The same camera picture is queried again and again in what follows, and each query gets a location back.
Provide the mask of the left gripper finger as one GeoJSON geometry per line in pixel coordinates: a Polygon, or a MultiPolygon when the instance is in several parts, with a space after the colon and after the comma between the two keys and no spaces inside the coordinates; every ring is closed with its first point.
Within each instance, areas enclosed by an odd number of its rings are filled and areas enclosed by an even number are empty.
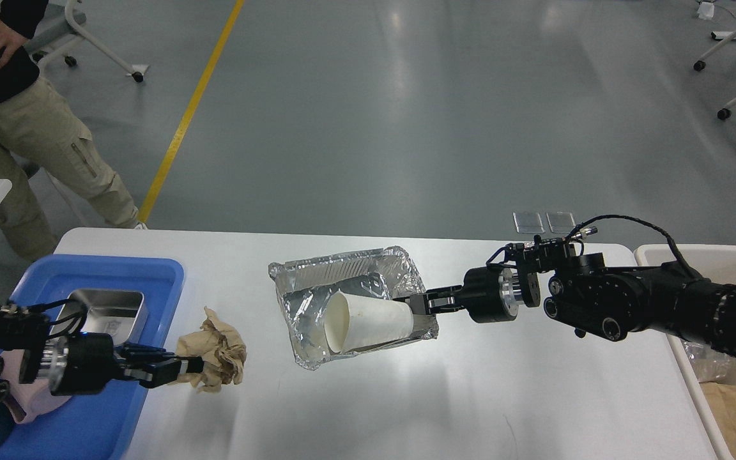
{"type": "Polygon", "coordinates": [[[134,381],[146,389],[175,382],[182,374],[199,374],[204,370],[201,357],[171,357],[157,362],[119,364],[115,379],[134,381]]]}
{"type": "Polygon", "coordinates": [[[125,365],[144,365],[163,363],[176,358],[175,353],[164,348],[146,344],[124,343],[115,348],[115,353],[125,365]]]}

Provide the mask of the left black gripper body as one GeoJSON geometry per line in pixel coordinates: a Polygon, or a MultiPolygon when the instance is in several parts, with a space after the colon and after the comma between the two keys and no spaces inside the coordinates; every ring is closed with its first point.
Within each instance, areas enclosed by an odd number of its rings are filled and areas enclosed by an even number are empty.
{"type": "Polygon", "coordinates": [[[49,365],[53,396],[96,395],[119,376],[114,343],[106,333],[76,333],[56,339],[49,365]]]}

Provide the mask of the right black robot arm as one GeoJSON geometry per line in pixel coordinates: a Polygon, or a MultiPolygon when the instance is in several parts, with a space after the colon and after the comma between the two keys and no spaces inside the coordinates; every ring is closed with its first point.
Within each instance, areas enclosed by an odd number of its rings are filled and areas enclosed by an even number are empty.
{"type": "Polygon", "coordinates": [[[400,297],[413,314],[466,311],[476,323],[513,321],[520,306],[541,307],[547,317],[584,338],[611,342],[654,330],[736,358],[736,285],[718,284],[684,259],[663,228],[636,217],[666,239],[674,259],[657,266],[610,267],[601,253],[585,253],[604,215],[576,224],[563,238],[500,247],[466,272],[457,286],[400,297]]]}

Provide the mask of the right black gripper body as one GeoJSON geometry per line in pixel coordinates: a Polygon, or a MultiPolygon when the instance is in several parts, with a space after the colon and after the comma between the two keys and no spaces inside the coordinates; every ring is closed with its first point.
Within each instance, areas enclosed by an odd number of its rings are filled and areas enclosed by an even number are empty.
{"type": "Polygon", "coordinates": [[[476,323],[514,321],[521,305],[522,286],[512,268],[483,266],[464,275],[463,306],[476,323]]]}

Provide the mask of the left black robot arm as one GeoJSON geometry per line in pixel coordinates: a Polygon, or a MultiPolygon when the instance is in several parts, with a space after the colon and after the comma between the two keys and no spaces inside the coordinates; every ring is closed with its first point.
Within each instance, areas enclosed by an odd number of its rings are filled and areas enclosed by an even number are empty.
{"type": "Polygon", "coordinates": [[[131,342],[117,346],[107,333],[86,332],[88,316],[88,306],[76,299],[0,305],[0,403],[13,386],[3,378],[5,351],[23,352],[21,384],[46,379],[53,396],[96,395],[114,380],[154,389],[204,370],[201,357],[131,342]]]}

